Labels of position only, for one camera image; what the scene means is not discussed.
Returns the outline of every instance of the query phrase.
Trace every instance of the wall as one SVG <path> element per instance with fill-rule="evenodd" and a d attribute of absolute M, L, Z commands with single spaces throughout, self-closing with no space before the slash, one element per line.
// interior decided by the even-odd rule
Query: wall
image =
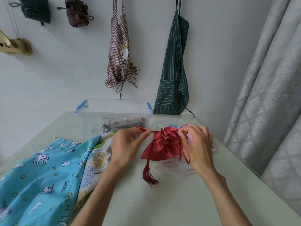
<path fill-rule="evenodd" d="M 119 98 L 115 88 L 104 85 L 113 0 L 84 2 L 95 20 L 79 29 L 69 25 L 64 10 L 56 9 L 64 0 L 49 0 L 51 24 L 44 27 L 24 18 L 20 8 L 13 9 L 20 35 L 32 43 L 34 54 L 0 54 L 0 163 L 84 99 Z M 15 38 L 4 0 L 0 3 L 0 28 Z M 182 0 L 181 16 L 190 23 L 184 54 L 188 108 L 220 140 L 271 3 Z M 122 98 L 153 106 L 175 0 L 125 0 L 125 13 L 131 61 L 141 70 L 138 89 L 126 83 Z"/>

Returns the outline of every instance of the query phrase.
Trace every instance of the hand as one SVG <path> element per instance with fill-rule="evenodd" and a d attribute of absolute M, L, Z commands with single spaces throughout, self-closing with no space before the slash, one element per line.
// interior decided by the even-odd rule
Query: hand
<path fill-rule="evenodd" d="M 112 143 L 112 159 L 110 164 L 125 170 L 142 144 L 142 142 L 150 135 L 151 130 L 143 132 L 139 128 L 119 129 Z"/>
<path fill-rule="evenodd" d="M 187 141 L 187 133 L 193 137 L 193 145 Z M 179 129 L 179 137 L 183 144 L 183 153 L 191 166 L 201 176 L 202 179 L 207 175 L 217 173 L 212 160 L 212 139 L 213 135 L 209 133 L 207 127 L 198 127 L 192 125 Z"/>

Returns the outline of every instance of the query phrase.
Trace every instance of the red satin pouch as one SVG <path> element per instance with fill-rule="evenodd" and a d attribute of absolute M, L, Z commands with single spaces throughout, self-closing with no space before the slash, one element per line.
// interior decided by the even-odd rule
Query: red satin pouch
<path fill-rule="evenodd" d="M 183 145 L 178 136 L 178 129 L 175 127 L 161 128 L 160 131 L 152 131 L 153 140 L 146 147 L 141 155 L 141 159 L 146 159 L 146 166 L 143 169 L 143 179 L 151 185 L 157 184 L 159 181 L 154 179 L 149 168 L 149 161 L 161 161 L 174 158 L 179 155 L 179 161 L 182 158 Z"/>

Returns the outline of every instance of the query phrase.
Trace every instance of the gray curtain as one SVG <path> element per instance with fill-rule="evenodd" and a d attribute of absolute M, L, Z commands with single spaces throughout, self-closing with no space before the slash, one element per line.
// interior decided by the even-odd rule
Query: gray curtain
<path fill-rule="evenodd" d="M 274 0 L 224 144 L 301 216 L 301 0 Z"/>

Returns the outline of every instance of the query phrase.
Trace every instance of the blue fabric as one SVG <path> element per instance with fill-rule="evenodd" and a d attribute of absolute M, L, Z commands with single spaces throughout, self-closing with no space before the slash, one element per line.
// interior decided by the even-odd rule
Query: blue fabric
<path fill-rule="evenodd" d="M 83 144 L 58 139 L 18 163 L 0 180 L 0 226 L 66 225 L 99 138 Z"/>

